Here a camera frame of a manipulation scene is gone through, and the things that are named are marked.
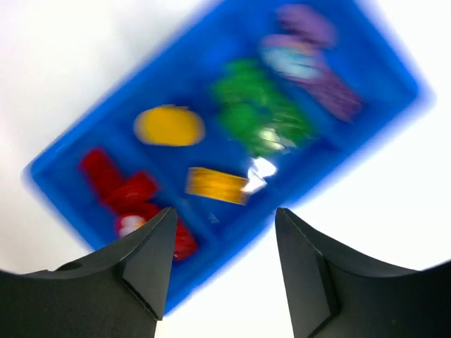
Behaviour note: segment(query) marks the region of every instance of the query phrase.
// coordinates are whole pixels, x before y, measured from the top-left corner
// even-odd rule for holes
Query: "white background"
[[[424,269],[451,258],[448,1],[360,3],[435,98],[295,211],[370,256]],[[0,0],[0,268],[54,269],[89,252],[24,184],[23,168],[205,4]],[[292,337],[273,229],[250,249],[160,323],[157,337]]]

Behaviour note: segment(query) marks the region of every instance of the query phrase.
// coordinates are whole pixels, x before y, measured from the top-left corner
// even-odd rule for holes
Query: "blue plastic organizer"
[[[302,1],[337,28],[338,45],[325,52],[326,58],[364,99],[364,111],[354,123],[342,123],[302,89],[279,79],[279,89],[303,107],[321,133],[321,141],[272,158],[278,172],[268,178],[264,189],[250,197],[246,206],[187,195],[185,181],[191,166],[247,176],[251,159],[242,145],[218,125],[218,106],[209,85],[221,77],[228,61],[259,57],[261,38],[282,32],[274,10],[286,3],[292,2],[249,0],[244,4],[241,0],[225,0],[94,107],[29,168],[37,186],[93,249],[109,244],[116,236],[113,215],[98,204],[78,170],[82,157],[100,146],[125,175],[144,169],[156,178],[163,188],[158,201],[177,209],[200,247],[188,260],[174,263],[166,312],[262,232],[278,206],[306,194],[418,94],[412,76],[352,0]],[[141,143],[132,131],[134,119],[161,104],[188,106],[200,114],[206,124],[204,141],[183,148]],[[211,214],[218,222],[211,222]]]

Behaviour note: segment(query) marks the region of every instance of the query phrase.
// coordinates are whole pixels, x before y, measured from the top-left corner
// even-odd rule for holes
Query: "red object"
[[[144,172],[138,172],[116,188],[105,199],[104,203],[119,215],[150,200],[158,192],[152,179]]]
[[[158,192],[153,179],[139,171],[128,180],[101,148],[92,150],[80,163],[93,190],[102,202],[120,215],[114,225],[118,237],[126,236],[147,222],[161,209],[147,203]],[[180,262],[198,250],[196,240],[182,220],[177,222],[174,261]]]
[[[177,232],[175,235],[174,261],[184,261],[198,250],[197,243],[191,232],[181,219],[177,222]]]
[[[91,151],[80,163],[93,190],[104,200],[124,183],[124,178],[103,149]]]

